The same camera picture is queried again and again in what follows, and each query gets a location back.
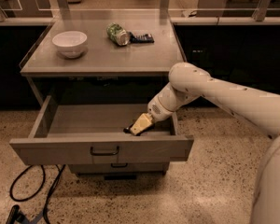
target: black drawer handle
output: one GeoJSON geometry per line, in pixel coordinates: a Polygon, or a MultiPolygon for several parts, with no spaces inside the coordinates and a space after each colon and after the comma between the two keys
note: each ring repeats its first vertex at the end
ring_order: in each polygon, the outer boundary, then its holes
{"type": "Polygon", "coordinates": [[[123,164],[114,164],[111,163],[112,168],[126,168],[128,166],[128,163],[123,163],[123,164]]]}
{"type": "Polygon", "coordinates": [[[119,146],[116,147],[116,151],[113,153],[95,153],[93,151],[93,147],[91,147],[91,154],[92,154],[92,156],[114,156],[114,155],[119,154],[119,146]]]}

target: open drawer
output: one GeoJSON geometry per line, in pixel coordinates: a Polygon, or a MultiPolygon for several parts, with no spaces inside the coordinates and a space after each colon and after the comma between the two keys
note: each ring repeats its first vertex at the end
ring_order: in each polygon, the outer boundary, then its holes
{"type": "Polygon", "coordinates": [[[123,132],[146,111],[146,104],[57,105],[48,96],[29,137],[10,144],[27,165],[186,161],[193,139],[177,135],[176,114],[141,136],[123,132]]]}

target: bowl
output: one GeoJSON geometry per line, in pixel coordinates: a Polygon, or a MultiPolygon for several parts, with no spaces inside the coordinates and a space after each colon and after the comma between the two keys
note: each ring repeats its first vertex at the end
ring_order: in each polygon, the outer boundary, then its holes
{"type": "Polygon", "coordinates": [[[67,58],[79,57],[86,50],[87,35],[80,31],[67,31],[53,37],[52,43],[67,58]]]}

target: crushed can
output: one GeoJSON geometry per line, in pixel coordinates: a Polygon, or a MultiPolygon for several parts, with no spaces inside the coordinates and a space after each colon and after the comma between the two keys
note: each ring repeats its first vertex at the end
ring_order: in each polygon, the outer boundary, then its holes
{"type": "Polygon", "coordinates": [[[130,42],[130,34],[116,23],[108,25],[106,32],[118,46],[126,46],[130,42]]]}

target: terrazzo floor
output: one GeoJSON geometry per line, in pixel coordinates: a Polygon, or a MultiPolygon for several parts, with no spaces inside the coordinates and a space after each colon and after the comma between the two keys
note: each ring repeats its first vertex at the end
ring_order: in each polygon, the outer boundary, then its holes
{"type": "MultiPolygon", "coordinates": [[[[9,188],[26,166],[8,142],[27,137],[37,113],[0,111],[0,223],[14,204],[34,220],[57,174],[55,166],[45,166],[47,182],[37,196],[25,203],[10,199],[9,188]]],[[[248,223],[259,160],[271,141],[216,107],[186,106],[177,116],[180,134],[194,136],[188,161],[171,162],[166,175],[135,180],[77,177],[66,167],[49,202],[50,222],[248,223]]],[[[15,197],[34,193],[41,180],[35,167],[17,183],[15,197]]]]}

